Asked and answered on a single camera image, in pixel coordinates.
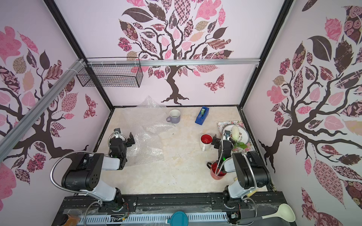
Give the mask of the red mug black handle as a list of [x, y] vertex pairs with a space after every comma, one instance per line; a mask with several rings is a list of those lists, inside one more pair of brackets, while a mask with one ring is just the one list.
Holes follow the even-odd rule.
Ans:
[[206, 166], [210, 169], [210, 175], [214, 180], [221, 180], [227, 174], [219, 169], [217, 162], [207, 162]]

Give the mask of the clear bubble wrap sheet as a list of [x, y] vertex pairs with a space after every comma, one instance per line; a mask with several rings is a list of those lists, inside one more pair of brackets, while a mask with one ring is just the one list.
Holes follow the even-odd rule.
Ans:
[[126, 135], [133, 135], [135, 144], [127, 148], [126, 166], [158, 163], [164, 160], [160, 134], [174, 128], [166, 121], [165, 106], [159, 105], [150, 96], [136, 107], [124, 112]]

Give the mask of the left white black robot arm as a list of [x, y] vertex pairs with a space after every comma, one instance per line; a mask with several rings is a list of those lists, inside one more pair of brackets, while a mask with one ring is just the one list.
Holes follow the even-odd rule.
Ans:
[[102, 202], [113, 204], [114, 211], [124, 205], [120, 189], [112, 187], [101, 179], [103, 170], [123, 170], [127, 163], [127, 148], [135, 144], [132, 133], [129, 137], [121, 129], [114, 129], [108, 139], [109, 153], [74, 153], [74, 159], [64, 174], [61, 187], [76, 192], [84, 192]]

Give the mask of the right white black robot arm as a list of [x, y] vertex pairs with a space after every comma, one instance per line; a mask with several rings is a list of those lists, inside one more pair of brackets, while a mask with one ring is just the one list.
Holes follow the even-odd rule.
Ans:
[[218, 160], [207, 163], [214, 179], [219, 179], [229, 172], [236, 173], [236, 180], [225, 187], [223, 191], [223, 203], [227, 206], [236, 199], [249, 198], [259, 188], [268, 185], [271, 181], [270, 173], [265, 167], [258, 153], [246, 151], [247, 145], [236, 141], [232, 137], [226, 140], [212, 137], [211, 143], [218, 149]]

